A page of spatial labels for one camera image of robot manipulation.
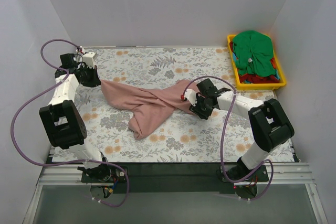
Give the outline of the pink t shirt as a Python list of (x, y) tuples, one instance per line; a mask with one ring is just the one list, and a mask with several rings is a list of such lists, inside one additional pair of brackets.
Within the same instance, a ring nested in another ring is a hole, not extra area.
[(110, 106), (133, 113), (128, 127), (134, 138), (141, 140), (151, 135), (177, 109), (194, 115), (189, 110), (191, 104), (181, 100), (189, 83), (189, 80), (180, 80), (165, 89), (144, 89), (101, 80), (101, 91)]

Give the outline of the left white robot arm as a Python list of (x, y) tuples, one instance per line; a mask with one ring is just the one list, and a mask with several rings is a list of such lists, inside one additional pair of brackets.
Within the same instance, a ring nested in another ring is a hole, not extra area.
[(79, 85), (90, 88), (101, 85), (93, 60), (95, 55), (88, 52), (79, 62), (75, 54), (60, 55), (61, 66), (55, 72), (59, 86), (48, 105), (40, 108), (39, 116), (53, 147), (69, 151), (75, 159), (84, 160), (78, 169), (91, 179), (106, 182), (112, 177), (112, 168), (102, 164), (107, 162), (105, 156), (85, 142), (87, 129), (74, 104)]

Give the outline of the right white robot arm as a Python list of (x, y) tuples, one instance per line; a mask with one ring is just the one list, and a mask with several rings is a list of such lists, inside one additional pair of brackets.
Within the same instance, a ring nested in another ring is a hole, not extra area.
[(224, 154), (220, 153), (220, 166), (228, 182), (251, 180), (270, 153), (294, 136), (294, 128), (278, 100), (261, 101), (238, 95), (232, 85), (218, 89), (211, 79), (210, 76), (197, 78), (198, 90), (187, 86), (181, 99), (190, 103), (189, 110), (200, 119), (207, 120), (212, 111), (218, 109), (226, 111), (228, 116), (236, 114), (249, 120), (253, 144), (229, 170), (225, 169)]

